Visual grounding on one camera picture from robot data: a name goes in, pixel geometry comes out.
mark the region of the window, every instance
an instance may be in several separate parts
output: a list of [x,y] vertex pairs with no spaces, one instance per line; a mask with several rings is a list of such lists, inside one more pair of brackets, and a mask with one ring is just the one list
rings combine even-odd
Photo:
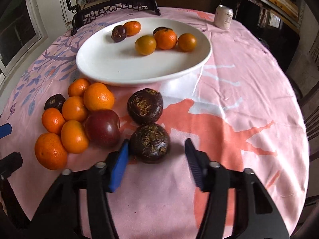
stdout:
[[6,76],[39,38],[26,0],[12,0],[0,18],[0,75]]

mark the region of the blue leaf pattern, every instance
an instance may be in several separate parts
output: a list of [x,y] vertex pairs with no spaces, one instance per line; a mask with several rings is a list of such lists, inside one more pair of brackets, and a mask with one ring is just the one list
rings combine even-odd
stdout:
[[30,93],[23,101],[22,105],[23,106],[26,102],[28,102],[28,100],[30,99],[30,97],[32,96],[32,93]]
[[68,78],[68,76],[70,75],[70,73],[68,72],[67,74],[65,74],[64,76],[62,76],[59,81],[65,80]]
[[70,76],[70,83],[73,83],[75,80],[77,80],[79,76],[80,72],[78,70],[75,70]]
[[29,87],[30,85],[33,85],[34,81],[35,81],[35,79],[33,78],[33,79],[31,80],[31,82],[29,82],[29,83],[27,84],[27,87]]
[[44,76],[47,77],[47,76],[50,74],[50,72],[51,72],[51,70],[46,71],[46,72],[44,73]]
[[60,55],[62,55],[62,54],[63,54],[63,52],[64,52],[64,51],[62,51],[62,52],[58,53],[58,54],[56,55],[56,57],[59,57]]
[[61,72],[66,72],[68,70],[70,70],[74,65],[69,65],[66,68],[64,68]]
[[59,71],[59,67],[57,67],[55,70],[54,70],[54,72],[51,74],[51,76],[50,76],[50,79],[52,78],[52,77],[54,77],[57,73],[58,73],[58,71]]
[[36,85],[39,83],[40,78],[41,78],[41,75],[39,75],[39,76],[35,79],[34,82],[35,82]]
[[18,97],[20,92],[17,92],[14,96],[13,96],[13,101]]
[[38,65],[38,64],[40,64],[42,61],[43,61],[43,59],[36,60],[36,61],[34,62],[34,64],[35,64],[35,65]]
[[17,91],[20,91],[22,88],[23,88],[24,84],[20,85],[18,88],[17,88]]
[[27,73],[25,76],[24,76],[24,81],[28,80],[30,77],[30,73]]
[[28,109],[28,115],[31,116],[31,114],[34,111],[34,106],[35,106],[35,101],[33,100],[30,105],[29,105],[29,109]]

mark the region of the screw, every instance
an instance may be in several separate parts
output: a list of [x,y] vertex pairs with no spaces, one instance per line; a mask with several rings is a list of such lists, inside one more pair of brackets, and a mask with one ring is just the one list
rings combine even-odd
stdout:
[[69,175],[70,173],[71,173],[72,171],[70,170],[70,169],[64,169],[63,171],[62,171],[62,175]]
[[100,169],[100,168],[103,168],[105,165],[106,165],[105,162],[98,162],[95,164],[95,167]]
[[219,168],[221,166],[218,162],[215,161],[210,162],[209,165],[213,168]]
[[246,168],[244,172],[247,173],[248,175],[254,174],[254,171],[250,168]]

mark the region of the window frame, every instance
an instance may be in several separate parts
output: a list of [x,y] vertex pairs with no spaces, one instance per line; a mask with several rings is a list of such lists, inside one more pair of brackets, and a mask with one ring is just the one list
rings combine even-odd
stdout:
[[[38,5],[36,0],[25,0],[27,5],[28,14],[35,32],[35,36],[29,40],[10,60],[10,62],[5,67],[3,62],[0,59],[0,69],[3,75],[8,77],[16,66],[20,65],[20,62],[25,60],[29,53],[31,53],[34,49],[36,49],[41,43],[43,43],[47,38],[47,32],[44,28],[44,24],[42,22]],[[3,78],[0,78],[0,84],[3,83]]]

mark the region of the blue gripper pad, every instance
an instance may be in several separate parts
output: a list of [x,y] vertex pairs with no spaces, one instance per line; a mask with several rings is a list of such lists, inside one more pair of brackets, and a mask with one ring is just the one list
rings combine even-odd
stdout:
[[110,192],[114,192],[120,186],[128,161],[129,141],[126,139],[118,151],[117,160],[111,170],[110,183],[108,185]]
[[0,126],[0,139],[10,135],[12,132],[12,127],[9,123]]

